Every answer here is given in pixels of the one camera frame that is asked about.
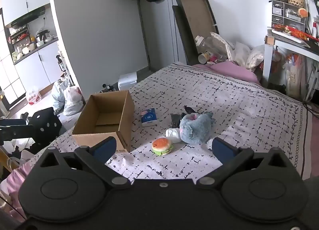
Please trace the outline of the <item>grey plush toy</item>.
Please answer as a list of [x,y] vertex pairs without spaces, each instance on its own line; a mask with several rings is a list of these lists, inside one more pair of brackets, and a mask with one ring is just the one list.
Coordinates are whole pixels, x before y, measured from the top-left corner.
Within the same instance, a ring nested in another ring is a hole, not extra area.
[[204,144],[211,136],[215,119],[212,112],[187,114],[179,125],[181,140],[186,144]]

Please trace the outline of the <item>white bagged soft item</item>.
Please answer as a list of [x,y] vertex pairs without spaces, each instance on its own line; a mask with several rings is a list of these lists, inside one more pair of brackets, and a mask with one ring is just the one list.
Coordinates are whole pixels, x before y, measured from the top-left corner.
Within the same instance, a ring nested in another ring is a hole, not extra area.
[[165,137],[169,139],[173,144],[181,142],[179,134],[179,128],[169,128],[165,132]]

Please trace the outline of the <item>burger squishy toy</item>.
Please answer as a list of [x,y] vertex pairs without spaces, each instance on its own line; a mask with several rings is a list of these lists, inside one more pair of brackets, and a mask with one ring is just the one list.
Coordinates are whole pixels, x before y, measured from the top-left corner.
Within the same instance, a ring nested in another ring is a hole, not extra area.
[[158,138],[152,143],[151,149],[158,156],[166,155],[173,149],[172,141],[167,138]]

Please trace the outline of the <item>black item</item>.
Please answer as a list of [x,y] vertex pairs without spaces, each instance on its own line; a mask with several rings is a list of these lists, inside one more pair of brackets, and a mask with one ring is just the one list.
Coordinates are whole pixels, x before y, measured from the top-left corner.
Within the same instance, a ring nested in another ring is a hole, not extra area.
[[181,113],[181,114],[170,114],[171,117],[171,127],[172,128],[179,128],[180,122],[183,119],[183,117],[185,116],[185,113]]

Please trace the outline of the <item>blue tissue pack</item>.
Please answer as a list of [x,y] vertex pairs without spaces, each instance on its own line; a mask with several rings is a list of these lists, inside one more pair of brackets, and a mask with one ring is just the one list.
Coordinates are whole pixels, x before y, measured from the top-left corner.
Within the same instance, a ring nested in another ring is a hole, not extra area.
[[141,123],[143,127],[153,126],[157,124],[157,115],[154,108],[141,112]]

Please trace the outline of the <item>black sock bundle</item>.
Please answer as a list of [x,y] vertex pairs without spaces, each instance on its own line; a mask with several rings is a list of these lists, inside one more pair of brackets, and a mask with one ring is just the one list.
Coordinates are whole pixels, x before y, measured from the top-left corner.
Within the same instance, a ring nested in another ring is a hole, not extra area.
[[193,113],[201,114],[202,113],[202,112],[196,111],[192,107],[189,107],[189,106],[186,106],[186,105],[184,105],[184,110],[186,111],[187,114],[193,114]]

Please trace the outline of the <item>cardboard box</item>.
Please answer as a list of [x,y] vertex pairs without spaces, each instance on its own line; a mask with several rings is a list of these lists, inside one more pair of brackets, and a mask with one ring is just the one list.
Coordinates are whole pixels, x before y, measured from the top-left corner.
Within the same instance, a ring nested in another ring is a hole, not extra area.
[[72,136],[80,146],[93,147],[112,136],[116,151],[131,151],[135,105],[129,91],[97,93],[89,97]]

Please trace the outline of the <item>pink pillow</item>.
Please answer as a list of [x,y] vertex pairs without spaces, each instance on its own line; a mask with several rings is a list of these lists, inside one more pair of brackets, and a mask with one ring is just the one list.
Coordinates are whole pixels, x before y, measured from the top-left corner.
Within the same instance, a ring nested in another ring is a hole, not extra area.
[[251,70],[247,70],[244,67],[238,66],[231,61],[220,62],[213,65],[196,64],[194,65],[194,67],[213,71],[221,75],[260,85],[260,82],[254,72],[252,72]]

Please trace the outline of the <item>crumpled white bags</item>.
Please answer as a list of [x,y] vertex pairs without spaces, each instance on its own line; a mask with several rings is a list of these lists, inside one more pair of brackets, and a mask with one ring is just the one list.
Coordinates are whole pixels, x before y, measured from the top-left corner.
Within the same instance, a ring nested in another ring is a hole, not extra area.
[[264,45],[250,49],[247,45],[236,42],[234,46],[231,46],[217,33],[210,32],[210,36],[213,40],[213,47],[238,66],[253,70],[264,60]]

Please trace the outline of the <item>paper cup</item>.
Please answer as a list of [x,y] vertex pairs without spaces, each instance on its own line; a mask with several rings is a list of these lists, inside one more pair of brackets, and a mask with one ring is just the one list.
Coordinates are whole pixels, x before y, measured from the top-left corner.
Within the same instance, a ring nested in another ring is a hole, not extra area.
[[206,64],[211,59],[211,55],[209,53],[202,53],[198,56],[198,61],[200,64]]

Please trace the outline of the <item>large clear plastic bottle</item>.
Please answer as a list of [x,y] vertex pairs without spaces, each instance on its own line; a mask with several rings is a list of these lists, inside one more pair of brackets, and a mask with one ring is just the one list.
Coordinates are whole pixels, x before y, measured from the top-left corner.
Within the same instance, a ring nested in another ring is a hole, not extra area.
[[199,55],[206,52],[211,55],[210,62],[224,62],[228,58],[226,51],[214,43],[211,37],[196,36],[195,44]]

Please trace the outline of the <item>white side table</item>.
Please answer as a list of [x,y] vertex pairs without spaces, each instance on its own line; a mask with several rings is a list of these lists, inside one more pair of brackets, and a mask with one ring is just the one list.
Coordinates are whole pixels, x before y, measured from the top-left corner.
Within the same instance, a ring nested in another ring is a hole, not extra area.
[[273,56],[273,50],[279,47],[286,52],[294,52],[301,54],[314,61],[318,61],[318,51],[314,51],[313,48],[302,46],[290,39],[284,39],[284,37],[273,34],[271,29],[267,29],[267,33],[264,39],[264,61],[263,61],[263,73],[262,73],[262,86],[267,88],[269,83],[271,62]]

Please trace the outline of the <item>dark framed board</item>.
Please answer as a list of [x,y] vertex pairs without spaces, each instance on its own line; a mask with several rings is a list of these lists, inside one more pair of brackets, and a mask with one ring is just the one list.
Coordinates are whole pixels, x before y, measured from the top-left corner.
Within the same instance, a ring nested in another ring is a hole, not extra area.
[[219,33],[209,0],[176,0],[173,6],[175,20],[181,37],[186,63],[198,64],[196,36],[208,37]]

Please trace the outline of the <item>grey drawer organizer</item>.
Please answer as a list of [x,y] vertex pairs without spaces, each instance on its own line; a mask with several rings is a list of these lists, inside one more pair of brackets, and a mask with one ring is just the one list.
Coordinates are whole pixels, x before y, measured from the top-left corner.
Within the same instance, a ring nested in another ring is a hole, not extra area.
[[306,27],[306,18],[298,15],[298,7],[282,1],[272,0],[271,27],[276,25],[290,26],[294,29],[304,32]]

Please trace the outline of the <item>woven basket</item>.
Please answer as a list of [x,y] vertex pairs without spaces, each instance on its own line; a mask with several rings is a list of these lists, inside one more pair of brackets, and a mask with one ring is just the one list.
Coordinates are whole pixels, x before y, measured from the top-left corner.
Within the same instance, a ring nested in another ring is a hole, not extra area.
[[288,3],[290,5],[295,5],[299,8],[304,8],[305,7],[305,0],[288,0]]

